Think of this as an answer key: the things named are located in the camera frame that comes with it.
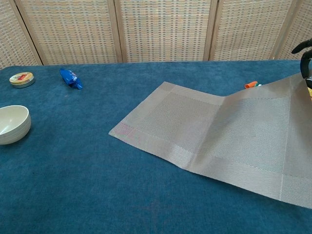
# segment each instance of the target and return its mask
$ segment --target table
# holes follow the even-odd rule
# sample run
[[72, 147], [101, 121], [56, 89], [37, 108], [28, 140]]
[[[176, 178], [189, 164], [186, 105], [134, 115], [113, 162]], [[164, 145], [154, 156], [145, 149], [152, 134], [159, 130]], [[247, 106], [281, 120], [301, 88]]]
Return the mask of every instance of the table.
[[[162, 82], [229, 95], [298, 73], [300, 61], [14, 66], [0, 107], [24, 105], [32, 127], [0, 146], [0, 233], [312, 233], [312, 210], [195, 175], [108, 132]], [[82, 90], [67, 86], [71, 69]], [[24, 89], [8, 79], [32, 72]]]

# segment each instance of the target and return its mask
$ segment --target wooden frame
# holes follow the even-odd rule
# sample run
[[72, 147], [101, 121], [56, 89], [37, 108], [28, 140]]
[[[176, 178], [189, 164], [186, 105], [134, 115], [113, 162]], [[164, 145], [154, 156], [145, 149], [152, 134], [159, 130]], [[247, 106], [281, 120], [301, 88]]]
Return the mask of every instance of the wooden frame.
[[206, 42], [205, 42], [205, 51], [203, 56], [203, 61], [209, 60], [209, 53], [212, 46], [212, 38], [214, 34], [214, 26], [215, 26], [215, 15], [217, 12], [217, 7], [219, 2], [216, 0], [210, 1], [210, 11], [209, 11], [209, 18], [208, 18], [208, 27], [207, 27], [207, 34], [206, 34]]
[[215, 57], [215, 45], [216, 45], [216, 40], [218, 37], [219, 24], [221, 22], [223, 2], [224, 2], [224, 0], [219, 0], [217, 2], [216, 15], [215, 15], [215, 19], [214, 19], [214, 27], [213, 27], [213, 34], [212, 34], [212, 41], [211, 41], [211, 46], [210, 46], [210, 50], [209, 50], [208, 60], [213, 60], [213, 58]]
[[31, 51], [33, 52], [34, 56], [35, 56], [35, 60], [38, 62], [38, 64], [41, 64], [42, 65], [42, 60], [36, 50], [36, 46], [34, 45], [33, 41], [32, 41], [32, 38], [30, 37], [29, 33], [28, 33], [28, 30], [24, 24], [24, 17], [20, 15], [19, 13], [19, 10], [17, 8], [17, 6], [15, 5], [15, 2], [14, 0], [8, 0], [10, 5], [12, 6], [12, 10], [17, 18], [17, 21], [19, 22], [19, 25], [25, 35], [25, 38], [30, 46], [30, 49]]
[[113, 33], [113, 38], [114, 38], [117, 62], [123, 62], [121, 45], [120, 45], [120, 37], [119, 37], [120, 30], [118, 28], [118, 23], [117, 23], [115, 0], [107, 0], [107, 4], [108, 4], [108, 11], [109, 11], [110, 19], [111, 19], [111, 24], [112, 24], [112, 33]]
[[127, 48], [126, 48], [125, 33], [123, 31], [120, 0], [114, 0], [114, 2], [115, 2], [115, 10], [116, 10], [116, 18], [117, 18], [117, 26], [118, 26], [118, 31], [119, 31], [122, 59], [123, 59], [123, 62], [127, 62], [128, 61]]

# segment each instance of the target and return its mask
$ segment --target orange object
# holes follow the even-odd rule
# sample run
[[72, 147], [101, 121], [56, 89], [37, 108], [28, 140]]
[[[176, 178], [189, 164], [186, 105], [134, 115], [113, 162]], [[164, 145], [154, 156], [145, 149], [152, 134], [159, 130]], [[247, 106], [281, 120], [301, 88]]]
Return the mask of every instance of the orange object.
[[249, 84], [245, 84], [245, 89], [249, 89], [255, 87], [258, 84], [257, 81], [250, 82]]

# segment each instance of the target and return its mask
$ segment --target fabric surface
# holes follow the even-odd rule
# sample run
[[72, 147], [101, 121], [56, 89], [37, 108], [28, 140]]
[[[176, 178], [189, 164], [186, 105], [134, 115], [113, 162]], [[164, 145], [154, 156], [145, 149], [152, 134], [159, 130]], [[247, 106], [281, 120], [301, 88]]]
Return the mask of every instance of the fabric surface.
[[[300, 71], [299, 61], [8, 67], [0, 107], [26, 106], [29, 134], [0, 146], [0, 233], [312, 233], [312, 210], [189, 173], [108, 135], [164, 81], [227, 96]], [[59, 69], [81, 79], [67, 86]], [[14, 89], [29, 71], [36, 82]]]
[[164, 82], [109, 134], [187, 171], [312, 208], [301, 74], [222, 97]]

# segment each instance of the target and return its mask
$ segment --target blue snack package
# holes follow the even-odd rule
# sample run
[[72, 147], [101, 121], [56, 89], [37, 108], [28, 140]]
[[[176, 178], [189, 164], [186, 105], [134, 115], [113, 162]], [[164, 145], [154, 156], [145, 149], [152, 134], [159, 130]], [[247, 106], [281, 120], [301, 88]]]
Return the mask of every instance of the blue snack package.
[[60, 75], [67, 85], [72, 88], [82, 89], [82, 83], [80, 79], [70, 70], [60, 69]]

